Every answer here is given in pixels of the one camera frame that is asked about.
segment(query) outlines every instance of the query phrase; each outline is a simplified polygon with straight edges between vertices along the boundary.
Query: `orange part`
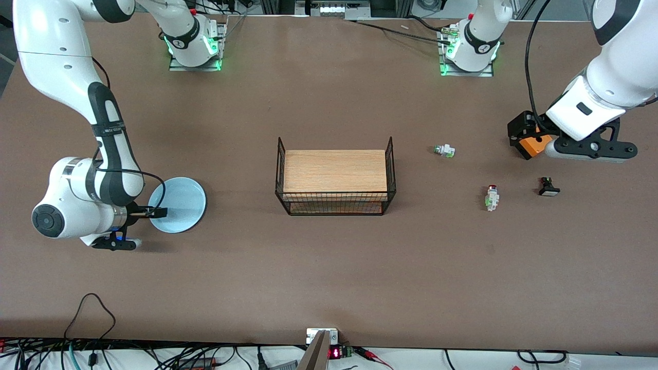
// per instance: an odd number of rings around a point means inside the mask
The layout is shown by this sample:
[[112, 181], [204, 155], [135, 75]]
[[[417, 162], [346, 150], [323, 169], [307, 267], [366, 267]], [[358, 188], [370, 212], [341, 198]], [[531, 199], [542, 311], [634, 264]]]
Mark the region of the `orange part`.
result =
[[546, 144], [551, 141], [550, 135], [544, 135], [539, 138], [527, 138], [519, 140], [519, 144], [525, 149], [531, 157], [541, 153], [546, 148]]

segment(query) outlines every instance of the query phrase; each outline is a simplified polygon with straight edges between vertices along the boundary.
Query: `black wire basket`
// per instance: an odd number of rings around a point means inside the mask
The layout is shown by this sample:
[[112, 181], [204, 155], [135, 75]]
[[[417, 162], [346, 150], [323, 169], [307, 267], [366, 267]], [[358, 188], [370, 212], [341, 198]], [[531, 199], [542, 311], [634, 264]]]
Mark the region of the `black wire basket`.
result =
[[395, 196], [393, 138], [384, 152], [386, 191], [381, 192], [285, 192], [286, 149], [279, 138], [275, 194], [289, 215], [363, 216], [383, 215]]

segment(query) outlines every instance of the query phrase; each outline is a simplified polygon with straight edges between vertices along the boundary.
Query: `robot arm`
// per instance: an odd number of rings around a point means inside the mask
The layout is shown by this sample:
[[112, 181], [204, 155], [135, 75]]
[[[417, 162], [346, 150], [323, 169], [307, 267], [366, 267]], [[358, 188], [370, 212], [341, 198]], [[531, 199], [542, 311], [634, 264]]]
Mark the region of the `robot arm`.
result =
[[510, 0], [478, 0], [472, 18], [462, 19], [455, 25], [458, 36], [452, 52], [445, 57], [469, 72], [485, 69], [494, 58], [512, 14]]
[[[142, 0], [181, 64], [200, 65], [214, 55], [205, 47], [205, 17], [192, 17], [182, 0], [161, 6], [157, 1]], [[134, 8], [134, 0], [14, 0], [16, 46], [25, 76], [90, 123], [103, 158], [67, 157], [52, 168], [46, 195], [32, 212], [34, 226], [50, 238], [79, 237], [96, 248], [131, 250], [141, 242], [126, 239], [126, 227], [138, 218], [166, 215], [134, 203], [143, 177], [128, 172], [139, 166], [116, 99], [94, 69], [84, 30], [84, 21], [124, 22]], [[123, 236], [117, 237], [117, 230]]]
[[[550, 157], [616, 163], [637, 155], [633, 143], [617, 141], [619, 117], [658, 90], [658, 40], [650, 36], [656, 14], [657, 0], [595, 1], [592, 25], [601, 53], [540, 116], [541, 124], [528, 111], [508, 124], [510, 145], [526, 159], [543, 149]], [[606, 130], [610, 139], [601, 137]]]
[[647, 101], [658, 89], [655, 33], [658, 1], [598, 0], [592, 24], [601, 54], [571, 81], [546, 115], [567, 135], [583, 140]]

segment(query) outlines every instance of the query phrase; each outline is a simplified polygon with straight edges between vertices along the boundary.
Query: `brown table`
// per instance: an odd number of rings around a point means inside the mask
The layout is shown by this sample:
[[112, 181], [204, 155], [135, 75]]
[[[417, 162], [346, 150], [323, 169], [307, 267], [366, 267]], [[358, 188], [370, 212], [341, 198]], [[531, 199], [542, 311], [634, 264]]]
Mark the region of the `brown table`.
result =
[[[505, 125], [529, 106], [528, 29], [509, 25], [494, 78], [450, 78], [436, 45], [338, 19], [248, 18], [217, 73], [167, 71], [147, 15], [88, 25], [141, 168], [197, 179], [208, 209], [183, 234], [141, 221], [135, 252], [42, 237], [30, 212], [51, 166], [95, 141], [16, 67], [0, 101], [0, 336], [61, 336], [97, 292], [114, 338], [293, 344], [307, 327], [337, 327], [363, 346], [655, 352], [657, 110], [623, 117], [621, 139], [640, 150], [623, 165], [523, 160]], [[599, 47], [586, 23], [541, 24], [533, 42], [544, 111]], [[393, 136], [388, 213], [286, 215], [279, 136], [287, 149], [382, 149]], [[431, 153], [444, 143], [454, 158]], [[563, 192], [537, 196], [541, 176]], [[90, 301], [72, 335], [109, 322]]]

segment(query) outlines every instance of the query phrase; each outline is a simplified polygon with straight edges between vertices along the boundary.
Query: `blue plate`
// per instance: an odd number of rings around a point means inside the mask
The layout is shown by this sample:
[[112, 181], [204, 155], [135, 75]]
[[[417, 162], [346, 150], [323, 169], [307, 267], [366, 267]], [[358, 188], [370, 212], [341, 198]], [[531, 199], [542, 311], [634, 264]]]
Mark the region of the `blue plate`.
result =
[[[160, 207], [167, 208], [167, 216], [151, 219], [158, 230], [164, 232], [183, 232], [196, 225], [206, 207], [205, 192], [201, 185], [188, 177], [175, 177], [165, 181], [166, 191]], [[149, 205], [155, 207], [163, 193], [160, 184], [151, 194]]]

